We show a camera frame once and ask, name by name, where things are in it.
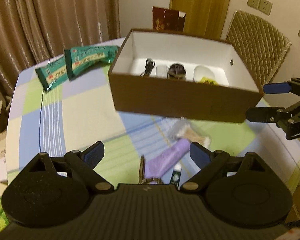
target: white bowl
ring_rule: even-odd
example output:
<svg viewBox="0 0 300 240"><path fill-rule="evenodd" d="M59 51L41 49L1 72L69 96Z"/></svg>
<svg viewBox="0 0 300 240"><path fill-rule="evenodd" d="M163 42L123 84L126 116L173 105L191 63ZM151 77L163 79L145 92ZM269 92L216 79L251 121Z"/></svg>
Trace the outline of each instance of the white bowl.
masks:
<svg viewBox="0 0 300 240"><path fill-rule="evenodd" d="M214 73L209 68L202 65L196 66L193 72L193 80L199 82L203 77L216 80Z"/></svg>

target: purple tube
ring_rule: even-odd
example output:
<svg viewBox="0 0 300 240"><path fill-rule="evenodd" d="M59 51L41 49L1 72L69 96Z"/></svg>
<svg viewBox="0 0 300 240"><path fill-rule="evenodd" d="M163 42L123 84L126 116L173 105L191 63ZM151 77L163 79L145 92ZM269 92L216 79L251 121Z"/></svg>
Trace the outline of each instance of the purple tube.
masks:
<svg viewBox="0 0 300 240"><path fill-rule="evenodd" d="M187 139L180 139L175 145L164 150L159 156L145 163L145 178L161 178L190 149Z"/></svg>

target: wall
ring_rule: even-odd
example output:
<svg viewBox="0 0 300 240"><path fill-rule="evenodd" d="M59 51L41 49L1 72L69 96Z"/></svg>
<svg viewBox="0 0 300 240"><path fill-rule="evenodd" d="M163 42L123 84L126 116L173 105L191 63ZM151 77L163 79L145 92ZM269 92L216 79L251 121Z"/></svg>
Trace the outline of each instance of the wall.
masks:
<svg viewBox="0 0 300 240"><path fill-rule="evenodd" d="M291 41L292 46L288 52L280 70L274 78L274 82L289 80L291 77L300 77L300 0L268 0L273 3L271 14L267 16L262 12L247 5L247 0L230 0L224 29L221 35L226 38L227 30L236 10L243 10L266 19L284 33ZM272 106L290 106L300 100L293 94L266 95L266 100Z"/></svg>
<svg viewBox="0 0 300 240"><path fill-rule="evenodd" d="M152 29L152 7L169 8L170 0L119 0L121 37L131 28Z"/></svg>

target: tablecloth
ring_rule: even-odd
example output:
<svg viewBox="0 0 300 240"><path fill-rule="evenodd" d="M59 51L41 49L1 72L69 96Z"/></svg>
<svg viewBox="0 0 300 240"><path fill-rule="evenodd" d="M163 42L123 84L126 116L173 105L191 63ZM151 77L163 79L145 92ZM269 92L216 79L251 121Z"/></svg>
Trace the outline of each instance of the tablecloth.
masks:
<svg viewBox="0 0 300 240"><path fill-rule="evenodd" d="M102 45L122 42L117 39ZM177 119L115 111L107 76L110 66L92 69L45 93L34 69L47 63L24 70L18 78L7 130L8 181L38 152L62 156L103 141L105 156L94 170L115 187L118 183L138 183L140 156L150 160L172 145L168 131ZM265 105L264 100L258 104ZM210 150L222 149L236 156L254 151L291 192L295 190L300 180L300 143L287 141L275 124L191 122L212 137ZM180 162L181 185L199 168L189 153ZM165 183L171 174L172 169L163 176Z"/></svg>

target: chair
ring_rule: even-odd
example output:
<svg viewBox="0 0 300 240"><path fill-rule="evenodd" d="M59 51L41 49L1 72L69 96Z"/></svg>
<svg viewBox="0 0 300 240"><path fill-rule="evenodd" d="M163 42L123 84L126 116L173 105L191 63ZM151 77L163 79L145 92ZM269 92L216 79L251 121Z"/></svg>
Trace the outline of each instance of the chair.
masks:
<svg viewBox="0 0 300 240"><path fill-rule="evenodd" d="M261 87L273 80L292 44L271 23L240 10L233 15L226 41L241 54Z"/></svg>

